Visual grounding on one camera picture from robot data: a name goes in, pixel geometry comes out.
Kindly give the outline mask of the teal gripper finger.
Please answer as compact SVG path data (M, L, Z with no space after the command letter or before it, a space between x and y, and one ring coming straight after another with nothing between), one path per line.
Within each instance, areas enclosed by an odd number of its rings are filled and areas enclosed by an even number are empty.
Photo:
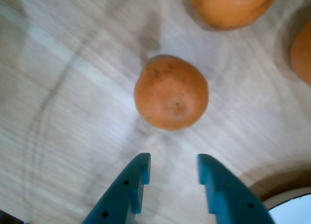
M151 155L140 153L122 170L84 224L134 224L141 213L144 186L150 183Z
M221 162L198 154L199 182L206 188L208 211L219 224L273 224L268 209Z

